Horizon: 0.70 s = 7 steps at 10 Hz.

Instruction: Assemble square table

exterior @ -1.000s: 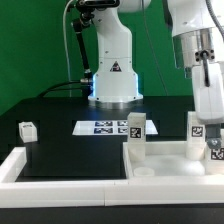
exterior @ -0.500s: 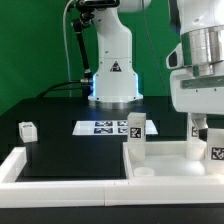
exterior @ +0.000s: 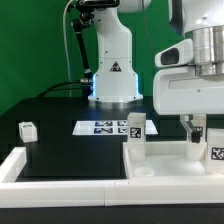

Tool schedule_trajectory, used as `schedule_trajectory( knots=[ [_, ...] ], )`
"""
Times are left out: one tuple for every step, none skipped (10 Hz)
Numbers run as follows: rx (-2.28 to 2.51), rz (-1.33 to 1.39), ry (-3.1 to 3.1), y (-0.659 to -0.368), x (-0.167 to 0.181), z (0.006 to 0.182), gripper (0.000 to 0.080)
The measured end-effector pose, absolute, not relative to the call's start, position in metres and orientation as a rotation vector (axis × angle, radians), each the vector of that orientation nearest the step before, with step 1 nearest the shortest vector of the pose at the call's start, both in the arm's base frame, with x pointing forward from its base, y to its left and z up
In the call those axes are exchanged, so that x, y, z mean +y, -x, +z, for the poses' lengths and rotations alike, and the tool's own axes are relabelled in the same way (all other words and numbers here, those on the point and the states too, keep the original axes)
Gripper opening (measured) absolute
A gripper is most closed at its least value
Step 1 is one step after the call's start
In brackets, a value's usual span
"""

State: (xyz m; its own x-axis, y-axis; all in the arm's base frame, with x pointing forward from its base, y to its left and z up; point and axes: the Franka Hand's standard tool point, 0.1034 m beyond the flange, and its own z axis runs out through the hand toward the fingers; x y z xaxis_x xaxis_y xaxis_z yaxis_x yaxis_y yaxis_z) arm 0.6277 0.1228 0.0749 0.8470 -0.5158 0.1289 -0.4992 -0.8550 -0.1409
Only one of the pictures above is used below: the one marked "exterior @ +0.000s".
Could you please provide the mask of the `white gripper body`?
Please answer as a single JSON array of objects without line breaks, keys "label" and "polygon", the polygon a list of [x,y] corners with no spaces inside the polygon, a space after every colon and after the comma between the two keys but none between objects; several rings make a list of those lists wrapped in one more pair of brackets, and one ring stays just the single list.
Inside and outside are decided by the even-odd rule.
[{"label": "white gripper body", "polygon": [[199,75],[194,45],[185,39],[155,56],[153,105],[160,115],[224,114],[224,72]]}]

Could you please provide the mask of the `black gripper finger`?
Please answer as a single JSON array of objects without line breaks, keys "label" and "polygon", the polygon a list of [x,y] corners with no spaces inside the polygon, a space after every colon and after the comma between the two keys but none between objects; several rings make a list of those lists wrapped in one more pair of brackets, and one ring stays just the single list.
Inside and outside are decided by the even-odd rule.
[{"label": "black gripper finger", "polygon": [[180,122],[187,132],[187,139],[199,144],[203,134],[203,126],[196,124],[196,117],[194,115],[181,115]]}]

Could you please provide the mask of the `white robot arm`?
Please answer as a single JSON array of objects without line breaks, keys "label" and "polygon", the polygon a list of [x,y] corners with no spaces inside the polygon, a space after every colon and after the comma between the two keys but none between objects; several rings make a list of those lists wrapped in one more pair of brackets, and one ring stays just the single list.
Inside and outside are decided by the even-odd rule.
[{"label": "white robot arm", "polygon": [[[97,0],[99,67],[89,99],[100,104],[132,103],[142,98],[132,67],[132,34],[120,12],[144,10],[152,0]],[[196,125],[224,114],[224,0],[168,0],[169,23],[183,37],[155,55],[153,104],[160,115],[178,115],[190,141],[212,131]]]}]

